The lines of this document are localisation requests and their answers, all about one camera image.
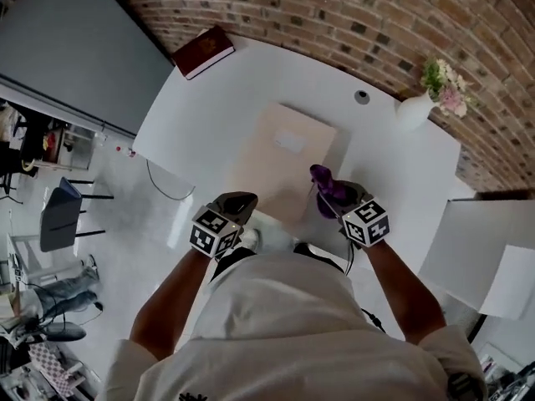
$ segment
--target brick wall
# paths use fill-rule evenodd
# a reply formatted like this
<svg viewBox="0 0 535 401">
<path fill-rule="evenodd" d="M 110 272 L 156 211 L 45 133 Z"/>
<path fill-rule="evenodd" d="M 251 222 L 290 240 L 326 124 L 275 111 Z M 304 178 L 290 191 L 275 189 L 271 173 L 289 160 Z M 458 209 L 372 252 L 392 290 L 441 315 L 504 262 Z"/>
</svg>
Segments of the brick wall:
<svg viewBox="0 0 535 401">
<path fill-rule="evenodd" d="M 462 144 L 457 174 L 479 191 L 535 189 L 535 0 L 127 0 L 173 51 L 214 23 L 290 48 L 400 99 L 446 59 L 479 105 L 431 119 Z"/>
</svg>

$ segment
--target red book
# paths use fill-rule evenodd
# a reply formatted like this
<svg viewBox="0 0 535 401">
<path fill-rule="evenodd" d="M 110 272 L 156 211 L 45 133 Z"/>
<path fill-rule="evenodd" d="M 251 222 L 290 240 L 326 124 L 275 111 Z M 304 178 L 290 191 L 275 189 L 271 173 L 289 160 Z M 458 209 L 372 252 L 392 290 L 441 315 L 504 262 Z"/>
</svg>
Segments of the red book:
<svg viewBox="0 0 535 401">
<path fill-rule="evenodd" d="M 191 80 L 234 50 L 223 29 L 215 26 L 182 46 L 172 58 L 184 77 Z"/>
</svg>

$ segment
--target person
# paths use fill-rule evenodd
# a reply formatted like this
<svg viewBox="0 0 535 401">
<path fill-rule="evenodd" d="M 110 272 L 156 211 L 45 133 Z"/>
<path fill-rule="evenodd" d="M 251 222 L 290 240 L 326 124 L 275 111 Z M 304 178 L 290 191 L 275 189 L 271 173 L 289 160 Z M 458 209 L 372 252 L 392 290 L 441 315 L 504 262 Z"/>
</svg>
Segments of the person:
<svg viewBox="0 0 535 401">
<path fill-rule="evenodd" d="M 43 321 L 91 304 L 102 311 L 102 303 L 98 301 L 97 294 L 91 291 L 91 287 L 99 282 L 99 272 L 93 256 L 89 258 L 89 265 L 84 266 L 77 277 L 52 282 L 44 287 L 28 284 L 23 291 L 19 282 L 16 282 L 15 287 L 12 286 L 14 292 L 0 297 L 3 306 L 10 306 L 0 308 L 0 326 L 3 330 L 9 333 L 16 326 L 34 318 Z"/>
<path fill-rule="evenodd" d="M 460 328 L 385 241 L 365 249 L 405 341 L 368 324 L 351 281 L 304 250 L 223 257 L 175 352 L 210 259 L 191 250 L 120 341 L 99 401 L 476 400 L 482 369 Z"/>
</svg>

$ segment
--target floor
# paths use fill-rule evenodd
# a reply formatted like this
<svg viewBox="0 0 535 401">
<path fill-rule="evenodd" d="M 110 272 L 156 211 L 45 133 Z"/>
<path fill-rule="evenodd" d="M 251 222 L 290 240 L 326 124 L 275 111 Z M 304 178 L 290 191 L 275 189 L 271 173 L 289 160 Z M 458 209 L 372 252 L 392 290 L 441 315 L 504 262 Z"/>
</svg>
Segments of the floor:
<svg viewBox="0 0 535 401">
<path fill-rule="evenodd" d="M 88 212 L 80 218 L 79 231 L 103 228 L 105 234 L 79 238 L 74 248 L 38 256 L 41 266 L 77 261 L 88 254 L 93 254 L 98 262 L 102 282 L 99 296 L 104 312 L 98 316 L 96 308 L 88 307 L 82 312 L 70 313 L 67 319 L 80 324 L 98 316 L 84 324 L 86 338 L 69 343 L 69 349 L 100 379 L 105 378 L 115 344 L 128 337 L 137 311 L 188 250 L 189 221 L 193 214 L 200 205 L 213 199 L 201 189 L 195 189 L 181 201 L 164 197 L 150 182 L 146 160 L 116 151 L 117 145 L 125 146 L 112 139 L 100 140 L 87 172 L 40 170 L 36 179 L 21 177 L 17 191 L 17 198 L 24 202 L 21 206 L 0 201 L 0 232 L 16 236 L 38 233 L 43 204 L 64 175 L 71 179 L 95 180 L 95 192 L 111 192 L 115 196 L 114 200 L 88 201 L 82 207 Z M 180 198 L 191 191 L 191 185 L 162 169 L 152 165 L 150 170 L 155 183 L 168 195 Z M 292 242 L 289 236 L 262 219 L 254 219 L 252 224 L 262 229 L 264 251 L 286 248 Z M 5 251 L 3 243 L 0 248 Z M 214 268 L 212 264 L 203 284 Z M 355 266 L 349 277 L 360 305 L 382 321 L 389 335 L 401 338 L 373 272 Z M 464 307 L 445 293 L 434 287 L 431 289 L 445 308 L 446 317 L 449 315 L 448 319 L 455 321 Z M 205 301 L 201 293 L 192 308 L 181 344 L 189 338 Z"/>
</svg>

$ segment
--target vase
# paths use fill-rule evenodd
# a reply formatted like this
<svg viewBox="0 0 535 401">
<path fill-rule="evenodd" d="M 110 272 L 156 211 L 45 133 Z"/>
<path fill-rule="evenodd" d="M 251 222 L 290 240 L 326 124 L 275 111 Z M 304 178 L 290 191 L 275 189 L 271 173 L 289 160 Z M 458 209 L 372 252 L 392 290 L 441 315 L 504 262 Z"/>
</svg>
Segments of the vase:
<svg viewBox="0 0 535 401">
<path fill-rule="evenodd" d="M 403 132 L 410 132 L 422 126 L 429 112 L 436 106 L 429 96 L 429 91 L 419 97 L 413 97 L 403 101 L 396 111 L 398 125 Z"/>
</svg>

